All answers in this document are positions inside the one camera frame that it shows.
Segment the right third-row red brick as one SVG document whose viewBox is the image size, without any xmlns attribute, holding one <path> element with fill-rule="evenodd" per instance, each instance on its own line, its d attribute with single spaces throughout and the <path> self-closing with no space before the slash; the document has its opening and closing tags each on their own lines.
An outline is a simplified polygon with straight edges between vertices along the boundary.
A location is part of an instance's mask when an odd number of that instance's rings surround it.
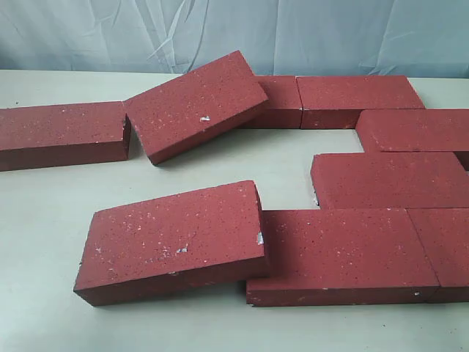
<svg viewBox="0 0 469 352">
<path fill-rule="evenodd" d="M 450 152 L 318 154 L 311 180 L 322 209 L 468 207 L 468 174 Z"/>
</svg>

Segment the front large red brick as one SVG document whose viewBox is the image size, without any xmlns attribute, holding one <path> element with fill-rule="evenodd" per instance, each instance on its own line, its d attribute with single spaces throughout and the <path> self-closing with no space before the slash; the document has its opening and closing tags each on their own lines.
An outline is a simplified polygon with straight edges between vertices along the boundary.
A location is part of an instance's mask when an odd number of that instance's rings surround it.
<svg viewBox="0 0 469 352">
<path fill-rule="evenodd" d="M 254 307 L 413 304 L 440 287 L 405 209 L 266 210 L 270 275 Z"/>
</svg>

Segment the right second-row red brick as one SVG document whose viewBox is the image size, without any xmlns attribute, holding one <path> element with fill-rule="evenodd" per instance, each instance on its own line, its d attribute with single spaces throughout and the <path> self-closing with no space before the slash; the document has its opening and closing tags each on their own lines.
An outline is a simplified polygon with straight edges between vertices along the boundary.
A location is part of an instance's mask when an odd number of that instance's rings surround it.
<svg viewBox="0 0 469 352">
<path fill-rule="evenodd" d="M 467 109 L 364 110 L 355 130 L 366 152 L 452 152 L 468 169 Z"/>
</svg>

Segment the white backdrop cloth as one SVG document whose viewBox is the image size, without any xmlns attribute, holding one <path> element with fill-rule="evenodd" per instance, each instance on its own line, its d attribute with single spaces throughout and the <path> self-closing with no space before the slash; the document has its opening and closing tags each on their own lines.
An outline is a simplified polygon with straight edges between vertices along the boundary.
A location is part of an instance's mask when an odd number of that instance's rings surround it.
<svg viewBox="0 0 469 352">
<path fill-rule="evenodd" d="M 466 1 L 3 1 L 1 67 L 468 76 Z"/>
</svg>

